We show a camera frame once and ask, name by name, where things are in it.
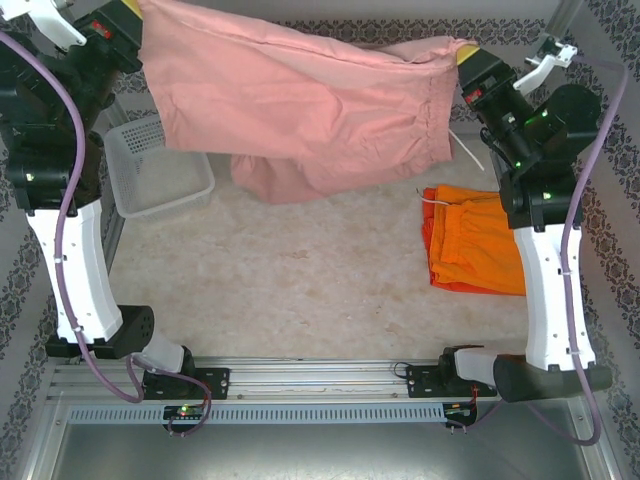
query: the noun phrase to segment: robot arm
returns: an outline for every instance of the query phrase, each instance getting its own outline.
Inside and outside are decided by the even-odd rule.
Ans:
[[[137,58],[142,22],[121,2],[110,2],[73,25],[41,13],[53,8],[49,0],[0,0],[6,18],[28,13],[49,38],[65,50],[63,58],[39,55],[39,60],[56,76],[72,97],[90,132],[99,113],[111,102],[113,84],[119,72],[141,68]],[[57,32],[71,32],[69,37]],[[14,40],[32,53],[34,45],[23,35]],[[69,42],[70,38],[82,41]],[[12,50],[0,46],[0,134],[9,149],[7,176],[18,208],[38,237],[46,259],[56,297],[58,326],[46,344],[54,357],[80,354],[75,332],[60,300],[55,274],[54,241],[56,220],[73,169],[76,138],[67,111],[54,90],[34,68]],[[65,222],[63,237],[66,286],[82,335],[98,358],[139,355],[152,367],[189,374],[191,360],[186,349],[169,342],[154,328],[149,307],[116,305],[104,260],[100,238],[99,165],[101,139],[90,132],[85,139],[85,162]]]
[[[576,181],[573,163],[596,137],[598,97],[581,85],[564,85],[537,109],[523,97],[539,86],[554,64],[567,66],[575,48],[542,41],[532,64],[517,80],[499,58],[477,47],[458,52],[463,96],[485,125],[482,139],[492,150],[507,213],[524,266],[529,312],[526,356],[484,348],[445,351],[456,374],[497,388],[506,401],[572,396],[582,388],[569,345],[563,275],[573,286],[574,322],[582,367],[592,389],[611,385],[611,373],[595,364],[586,334],[579,278],[581,213],[569,237],[570,272],[563,273],[560,244]]]

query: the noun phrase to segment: metal bracket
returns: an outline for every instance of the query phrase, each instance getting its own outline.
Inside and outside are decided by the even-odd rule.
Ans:
[[[5,20],[25,13],[45,37],[63,50],[87,43],[86,37],[60,15],[51,0],[0,0],[0,14]]]
[[[193,378],[200,380],[211,391],[211,400],[226,400],[229,392],[229,378],[231,371],[228,368],[196,368]],[[144,375],[144,399],[145,400],[193,400],[204,398],[202,389],[192,383],[188,384],[188,389],[181,389],[185,382],[180,382],[180,386],[173,385],[172,377],[163,377],[145,372]]]
[[[498,392],[483,383],[453,377],[444,380],[442,370],[437,365],[411,365],[406,369],[409,398],[465,397],[470,399],[474,385],[478,397],[497,397]]]
[[[560,43],[548,34],[543,35],[535,51],[535,56],[527,57],[526,62],[536,68],[513,84],[513,88],[523,95],[542,85],[553,67],[567,68],[571,65],[571,60],[578,53],[578,49],[573,45]]]

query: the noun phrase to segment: metal base plate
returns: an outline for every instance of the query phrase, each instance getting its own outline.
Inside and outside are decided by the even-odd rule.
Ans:
[[[455,377],[443,381],[437,365],[410,365],[406,369],[409,398],[447,398],[468,397],[473,395],[473,386],[478,388],[478,397],[495,398],[498,396],[491,387]]]
[[[211,391],[212,400],[226,400],[229,392],[229,374],[228,368],[197,368],[195,378],[204,383]],[[151,374],[145,373],[145,400],[186,400],[193,398],[204,398],[204,392],[200,387],[190,384],[188,393],[176,395],[170,389],[163,387],[162,381],[149,381]],[[159,377],[175,381],[171,377]]]
[[[413,364],[418,363],[415,360],[410,360],[410,362]],[[117,382],[127,393],[135,394],[133,386],[130,385],[125,365],[122,362],[98,360],[98,363],[102,371],[112,381]],[[522,417],[512,416],[520,408],[517,405],[505,406],[505,413],[498,414],[496,418],[492,419],[491,424],[487,425],[487,429],[483,430],[486,434],[483,433],[480,436],[468,435],[464,437],[448,434],[442,436],[438,434],[439,428],[425,429],[422,426],[425,421],[442,424],[450,418],[455,418],[446,413],[444,413],[445,418],[440,417],[443,403],[449,407],[451,403],[468,401],[469,390],[465,388],[459,399],[451,397],[441,398],[440,400],[436,398],[411,399],[408,395],[407,380],[398,378],[394,371],[394,367],[399,363],[398,361],[196,358],[195,363],[201,367],[224,367],[233,371],[233,381],[229,382],[228,399],[224,402],[214,403],[215,408],[212,410],[211,417],[207,422],[208,424],[217,425],[217,427],[203,428],[198,432],[198,440],[195,443],[179,440],[167,441],[165,438],[166,432],[162,430],[160,425],[166,422],[163,419],[166,406],[181,405],[183,403],[197,405],[202,401],[201,392],[197,392],[197,395],[186,401],[156,400],[131,405],[115,397],[105,389],[86,365],[57,365],[53,372],[52,380],[47,382],[45,407],[35,433],[34,444],[29,449],[29,455],[25,458],[23,474],[17,475],[16,478],[21,480],[33,478],[46,480],[64,478],[65,480],[71,480],[76,477],[80,478],[82,475],[86,477],[83,466],[99,463],[100,459],[104,457],[104,452],[109,451],[109,448],[114,445],[114,441],[116,443],[118,441],[130,442],[130,445],[132,445],[131,448],[128,448],[129,444],[127,444],[127,448],[121,449],[122,452],[120,453],[122,455],[116,455],[114,457],[116,462],[110,464],[111,467],[116,469],[122,467],[120,468],[120,470],[123,470],[122,472],[115,472],[119,475],[118,478],[130,478],[133,475],[135,478],[143,479],[147,478],[145,476],[147,474],[157,478],[158,471],[161,472],[160,476],[162,476],[171,468],[175,470],[176,475],[184,476],[185,471],[191,471],[188,469],[193,468],[193,462],[198,462],[197,458],[194,460],[193,454],[200,447],[201,453],[198,454],[198,458],[204,462],[210,462],[212,466],[199,471],[216,472],[216,478],[232,478],[234,472],[240,472],[239,477],[241,478],[254,478],[255,471],[252,470],[254,465],[269,465],[274,455],[280,454],[287,461],[292,458],[296,460],[291,467],[294,468],[291,476],[300,476],[297,470],[300,466],[298,459],[310,457],[301,457],[300,455],[305,455],[304,449],[302,453],[296,453],[295,448],[305,442],[318,439],[319,432],[329,434],[334,429],[338,429],[336,435],[326,442],[330,446],[328,448],[332,450],[321,455],[321,463],[318,465],[326,466],[328,465],[327,459],[330,459],[331,462],[329,464],[335,466],[338,461],[336,460],[336,455],[341,452],[349,452],[348,458],[356,458],[358,465],[369,465],[367,462],[362,462],[363,458],[368,458],[366,455],[362,456],[349,450],[349,446],[365,445],[363,451],[366,451],[367,455],[370,455],[372,451],[383,452],[383,454],[390,452],[390,458],[400,458],[401,461],[398,465],[404,468],[407,465],[413,465],[413,460],[418,458],[415,455],[420,455],[410,454],[408,457],[405,455],[407,449],[412,448],[412,446],[419,444],[420,447],[417,450],[423,453],[425,451],[435,451],[434,449],[439,446],[444,446],[442,454],[439,453],[433,459],[428,459],[425,463],[424,471],[411,472],[411,475],[409,475],[401,468],[399,469],[398,465],[393,465],[392,471],[395,474],[403,478],[417,478],[428,476],[430,472],[435,471],[441,474],[445,471],[434,470],[434,462],[442,458],[446,460],[443,465],[447,465],[447,468],[452,462],[458,461],[458,464],[460,464],[461,457],[458,455],[462,445],[460,442],[466,442],[464,448],[465,452],[468,453],[467,449],[470,448],[468,442],[473,442],[474,438],[480,438],[482,440],[480,442],[482,458],[487,460],[486,445],[499,445],[497,442],[504,440],[504,438],[512,440],[514,424],[521,426],[528,432],[528,435],[525,436],[526,438],[523,437],[523,441],[528,438],[535,438],[536,434],[533,433],[533,430],[537,431],[538,428],[544,431],[545,434],[548,433],[546,427],[536,423],[537,420],[528,413],[526,408],[526,412]],[[420,363],[430,364],[432,368],[436,368],[435,362],[423,361]],[[141,370],[136,369],[136,372],[137,375],[142,375]],[[480,414],[486,408],[483,403],[495,401],[495,398],[480,397],[478,399]],[[549,402],[544,404],[545,408],[549,407]],[[590,435],[592,426],[589,421],[588,408],[583,399],[575,398],[568,401],[557,401],[557,403],[564,403],[568,406],[571,422],[578,436],[584,438]],[[372,422],[371,420],[375,419],[376,412],[378,421]],[[501,415],[506,415],[507,418],[506,423],[503,425],[504,434],[498,431],[501,418],[503,418]],[[347,416],[349,419],[348,422],[345,422],[344,419]],[[309,430],[305,429],[304,425],[298,425],[335,422],[357,423],[358,425],[354,426],[352,430],[344,430],[351,428],[346,425],[314,425],[312,426],[314,430],[311,434]],[[381,425],[365,425],[361,423],[381,423]],[[238,429],[238,424],[243,425],[243,427]],[[414,432],[415,438],[407,436],[401,431],[402,429],[407,429],[407,433]],[[361,437],[354,437],[349,433],[352,431],[362,433]],[[496,435],[495,441],[491,437],[485,436],[494,435],[494,433]],[[281,443],[291,438],[291,435],[296,434],[298,436],[294,437],[289,444],[284,445]],[[251,441],[255,439],[258,439],[257,445],[264,445],[267,450],[263,451],[262,446],[259,448],[253,446],[256,444],[252,444]],[[550,434],[548,437],[549,442],[554,439],[556,437]],[[380,447],[372,447],[366,443],[368,440],[381,441],[383,444]],[[505,458],[513,458],[515,454],[513,448],[520,448],[521,446],[522,442],[506,441],[504,443],[506,450],[499,447],[497,451],[507,452],[508,455]],[[305,448],[313,451],[314,454],[319,451],[317,445],[307,445]],[[525,445],[524,451],[527,452],[527,455],[523,458],[531,458],[532,448]],[[252,456],[258,451],[262,452],[262,457]],[[453,458],[452,460],[447,456],[447,452],[454,452],[454,454],[449,455]],[[125,453],[133,455],[133,460],[129,461]],[[582,453],[588,470],[588,476],[582,478],[621,478],[615,464],[611,445],[606,437],[601,439],[597,447],[583,449]],[[147,457],[156,458],[158,461],[151,464],[149,462],[140,463],[140,458]],[[566,456],[562,456],[561,465],[565,467],[567,465],[566,458]],[[183,463],[176,465],[177,461],[182,461]],[[534,461],[529,470],[525,467],[525,471],[535,472],[535,467],[539,463]],[[140,472],[131,470],[136,465],[142,465]],[[149,465],[155,465],[156,471],[150,471]],[[476,477],[479,475],[479,478],[500,478],[495,473],[495,464],[491,464],[490,468],[480,473],[478,473],[478,465],[484,464],[482,462],[472,464]],[[510,465],[502,478],[513,478],[513,464],[510,462]],[[277,472],[285,471],[283,469],[286,468],[288,467],[279,464]],[[96,472],[99,474],[103,470],[98,469]],[[330,472],[331,475],[327,478],[335,477],[336,474],[342,474],[345,471],[354,471],[351,464],[345,465],[342,470],[338,469]],[[110,477],[115,474],[111,470],[107,473],[107,476]],[[367,470],[362,476],[369,478],[371,476],[380,477],[380,475],[380,470]],[[310,474],[308,478],[320,478],[320,476]],[[455,478],[470,477],[464,473],[457,472]]]

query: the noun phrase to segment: gray vent strip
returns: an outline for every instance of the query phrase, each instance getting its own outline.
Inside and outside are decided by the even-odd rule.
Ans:
[[[162,422],[163,407],[75,407],[71,424],[145,425]],[[443,422],[441,403],[356,405],[214,405],[207,423],[214,425],[292,425]],[[193,424],[196,421],[178,420]]]

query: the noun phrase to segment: patterned wallpaper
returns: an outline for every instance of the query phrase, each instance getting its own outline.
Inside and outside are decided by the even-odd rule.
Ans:
[[[633,73],[635,83],[630,86],[633,94],[640,92],[637,84],[640,81],[640,16],[637,6],[628,0],[589,0],[582,15],[596,23],[598,31],[595,34],[606,40]],[[520,19],[297,21],[284,24],[345,41],[376,44],[451,34],[475,38],[483,45],[513,47],[520,58],[521,48],[526,50],[526,46],[544,28],[541,20]],[[24,20],[1,27],[31,32],[31,25]],[[572,33],[571,40],[577,39],[582,46],[584,39],[592,36],[594,30],[588,28],[588,22],[577,21]],[[587,49],[587,53],[597,56],[600,52]],[[606,103],[611,82],[603,82],[596,73],[599,74],[590,67],[574,65],[566,76],[571,82],[583,83],[601,93]],[[123,76],[116,92],[131,119],[155,111],[142,73]],[[548,92],[548,89],[540,89],[533,101],[541,102]],[[601,404],[607,431],[625,473],[640,478],[638,388],[635,369],[628,367],[638,366],[640,287],[636,270],[640,265],[635,260],[635,252],[621,246],[621,239],[629,234],[640,240],[637,146],[640,132],[629,123],[628,116],[623,117],[620,115],[616,119],[602,161],[617,181],[598,185],[597,188],[591,184],[584,199],[586,247],[583,252],[586,258],[583,261],[583,296],[589,335],[598,359],[614,374],[615,385],[604,394]],[[474,123],[475,119],[464,105],[456,104],[452,108],[452,121]],[[20,449],[28,442],[33,424],[31,420],[37,414],[38,402],[41,402],[40,385],[47,371],[43,342],[55,322],[55,304],[44,272],[44,262],[21,212],[16,211],[13,194],[3,175],[5,165],[6,151],[0,145],[0,228],[3,232],[13,232],[10,240],[5,241],[2,237],[0,244],[3,252],[0,258],[0,371],[5,384],[0,393],[0,405],[9,405],[6,411],[0,411],[0,423],[3,425],[0,432],[0,480],[11,478]],[[103,235],[106,237],[117,215],[106,165],[101,169],[101,178],[105,190]],[[623,205],[623,215],[612,215],[608,199],[619,194],[627,199],[627,204]],[[612,330],[611,325],[615,323],[612,318],[617,320],[616,325],[622,334]],[[20,360],[15,361],[11,355],[18,355]]]

